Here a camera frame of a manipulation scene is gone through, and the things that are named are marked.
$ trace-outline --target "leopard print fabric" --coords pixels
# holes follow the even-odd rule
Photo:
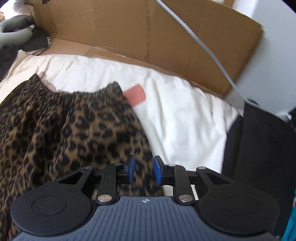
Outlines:
[[[120,195],[161,196],[143,127],[118,83],[95,93],[53,93],[37,75],[0,104],[0,240],[17,230],[10,206],[27,190],[86,165],[103,169],[134,154],[132,185]]]

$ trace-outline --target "pink tag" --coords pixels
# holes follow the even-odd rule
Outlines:
[[[134,87],[124,91],[123,96],[127,98],[132,107],[146,100],[145,91],[140,84],[137,84]]]

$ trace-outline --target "white wall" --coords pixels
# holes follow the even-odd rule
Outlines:
[[[259,0],[235,0],[232,8],[249,17],[254,15],[254,11]]]
[[[235,6],[242,13],[254,4],[239,1],[250,3]],[[280,116],[296,106],[296,14],[282,0],[258,0],[249,16],[265,33],[236,85],[246,98]],[[226,100],[237,107],[244,104],[234,91]]]

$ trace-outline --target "white cable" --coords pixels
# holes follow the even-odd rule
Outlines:
[[[226,70],[224,69],[224,67],[222,66],[222,64],[220,63],[220,61],[217,59],[217,57],[215,56],[215,54],[199,39],[199,37],[197,37],[197,35],[187,26],[187,24],[178,17],[178,15],[176,15],[167,5],[164,4],[163,1],[161,0],[156,0],[160,6],[162,6],[174,19],[177,20],[177,22],[179,24],[182,25],[182,27],[191,35],[192,38],[194,38],[194,40],[196,42],[198,42],[198,44],[200,46],[202,46],[202,48],[212,57],[212,59],[216,62],[216,64],[218,65],[218,67],[220,68],[220,70],[222,71],[222,73],[225,75],[225,77],[227,78],[228,82],[231,84],[231,86],[233,87],[233,89],[238,93],[238,95],[249,105],[252,105],[254,107],[259,108],[259,106],[251,101],[249,101],[248,99],[246,99],[242,93],[238,90],[238,88],[236,87],[236,85],[233,83],[232,79],[230,78],[230,76],[228,75],[228,73],[226,72]]]

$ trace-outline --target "black circular pad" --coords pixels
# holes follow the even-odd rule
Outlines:
[[[18,197],[11,217],[20,231],[56,236],[81,226],[91,211],[90,200],[79,187],[51,182]]]
[[[60,213],[66,208],[66,201],[56,196],[45,196],[38,198],[32,204],[32,209],[39,215],[52,216]]]
[[[249,215],[258,209],[257,201],[248,196],[230,197],[224,204],[228,211],[236,215]]]
[[[239,236],[271,232],[279,216],[279,206],[270,195],[236,183],[213,185],[198,210],[210,226]]]

